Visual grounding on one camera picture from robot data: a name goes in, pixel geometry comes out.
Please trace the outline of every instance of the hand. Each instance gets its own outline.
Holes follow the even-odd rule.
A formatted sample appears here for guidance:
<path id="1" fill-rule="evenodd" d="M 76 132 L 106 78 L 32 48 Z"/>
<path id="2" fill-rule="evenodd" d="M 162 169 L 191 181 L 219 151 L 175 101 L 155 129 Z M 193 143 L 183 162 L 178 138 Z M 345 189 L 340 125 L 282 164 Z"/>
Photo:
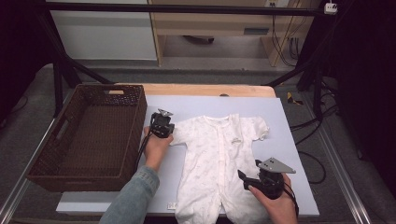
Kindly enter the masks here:
<path id="1" fill-rule="evenodd" d="M 285 174 L 282 175 L 285 183 L 291 187 L 289 177 Z M 264 205 L 265 209 L 270 215 L 270 218 L 275 224 L 297 223 L 294 202 L 288 194 L 283 192 L 279 198 L 271 200 L 254 187 L 249 186 L 249 190 L 257 198 L 257 200 L 259 200 L 259 202 Z"/>
<path id="2" fill-rule="evenodd" d="M 149 127 L 144 128 L 145 136 L 149 133 Z M 173 135 L 169 134 L 167 138 L 159 138 L 152 134 L 148 139 L 148 144 L 145 149 L 146 166 L 152 168 L 156 172 L 160 169 L 163 157 L 173 141 Z"/>

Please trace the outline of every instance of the baby onesie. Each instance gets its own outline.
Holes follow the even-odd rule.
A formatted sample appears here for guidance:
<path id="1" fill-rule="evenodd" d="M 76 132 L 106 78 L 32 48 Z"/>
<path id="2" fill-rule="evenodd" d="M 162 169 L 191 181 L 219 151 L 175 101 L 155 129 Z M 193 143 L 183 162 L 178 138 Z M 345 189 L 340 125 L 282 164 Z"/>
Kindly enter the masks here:
<path id="1" fill-rule="evenodd" d="M 264 207 L 244 190 L 237 170 L 257 176 L 251 146 L 268 131 L 264 119 L 238 114 L 221 119 L 201 116 L 175 124 L 171 145 L 187 146 L 177 191 L 178 223 L 216 223 L 221 205 L 233 223 L 264 222 L 268 217 Z"/>

